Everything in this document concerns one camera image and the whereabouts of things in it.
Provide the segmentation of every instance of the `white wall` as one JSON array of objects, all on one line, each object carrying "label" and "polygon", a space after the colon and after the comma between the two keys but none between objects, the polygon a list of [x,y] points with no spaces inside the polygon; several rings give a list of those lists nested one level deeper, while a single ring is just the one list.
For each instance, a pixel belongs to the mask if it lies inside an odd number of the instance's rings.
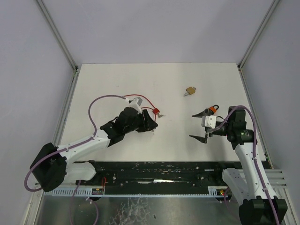
[{"label": "white wall", "polygon": [[271,159],[300,217],[300,1],[281,1],[244,67]]},{"label": "white wall", "polygon": [[75,61],[238,62],[272,0],[45,0]]},{"label": "white wall", "polygon": [[34,0],[0,7],[0,218],[20,223],[24,177],[52,141],[72,70]]}]

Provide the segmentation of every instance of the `scratched metal surface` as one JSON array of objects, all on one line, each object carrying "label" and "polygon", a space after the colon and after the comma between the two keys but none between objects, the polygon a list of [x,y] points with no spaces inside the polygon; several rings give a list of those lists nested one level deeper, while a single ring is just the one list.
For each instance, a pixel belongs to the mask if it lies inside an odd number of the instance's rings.
[{"label": "scratched metal surface", "polygon": [[[200,198],[102,198],[97,201],[97,225],[240,225],[223,203]],[[237,203],[229,203],[238,213]],[[68,225],[69,197],[45,196],[36,225]],[[75,198],[72,204],[74,225],[92,225],[94,205]]]}]

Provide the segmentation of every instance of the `small brown object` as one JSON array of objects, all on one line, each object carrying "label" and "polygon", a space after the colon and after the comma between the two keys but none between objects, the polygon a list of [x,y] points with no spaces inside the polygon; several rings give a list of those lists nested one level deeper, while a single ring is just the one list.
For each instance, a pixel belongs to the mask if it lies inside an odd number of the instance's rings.
[{"label": "small brown object", "polygon": [[184,96],[192,95],[192,94],[194,94],[196,92],[196,88],[189,87],[189,88],[186,89],[186,91],[187,92],[184,94]]}]

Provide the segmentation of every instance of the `white table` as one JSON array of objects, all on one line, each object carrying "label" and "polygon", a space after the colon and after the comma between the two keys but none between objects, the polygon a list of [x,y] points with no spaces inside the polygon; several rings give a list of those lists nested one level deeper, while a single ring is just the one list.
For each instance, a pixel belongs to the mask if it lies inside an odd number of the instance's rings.
[{"label": "white table", "polygon": [[[185,89],[196,93],[183,97]],[[95,98],[108,95],[142,94],[166,115],[157,118],[154,133],[127,134],[123,141],[81,160],[96,161],[238,161],[226,137],[213,136],[207,144],[188,135],[204,136],[201,119],[191,115],[212,105],[215,115],[225,117],[228,107],[245,105],[247,97],[235,63],[84,64],[81,67],[62,144],[92,134],[88,107]],[[105,98],[94,104],[91,114],[99,128],[118,116],[128,104]],[[142,106],[150,106],[143,101]],[[247,115],[248,128],[253,128]],[[265,160],[260,142],[260,157]]]}]

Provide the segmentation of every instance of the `white tabletop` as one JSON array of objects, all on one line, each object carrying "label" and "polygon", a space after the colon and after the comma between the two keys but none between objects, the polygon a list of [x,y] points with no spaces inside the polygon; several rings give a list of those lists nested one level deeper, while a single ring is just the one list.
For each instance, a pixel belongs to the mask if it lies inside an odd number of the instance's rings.
[{"label": "white tabletop", "polygon": [[[183,97],[187,87],[196,93]],[[62,144],[92,134],[88,107],[102,95],[142,94],[161,114],[154,133],[131,132],[120,143],[81,160],[96,161],[238,161],[226,137],[213,136],[203,144],[188,135],[204,136],[200,118],[192,118],[212,105],[223,118],[232,105],[249,107],[235,63],[84,64],[81,67]],[[91,115],[99,128],[118,116],[128,104],[119,98],[100,99]],[[150,106],[146,100],[142,106]],[[246,116],[247,128],[252,129]],[[265,160],[260,142],[261,159]]]}]

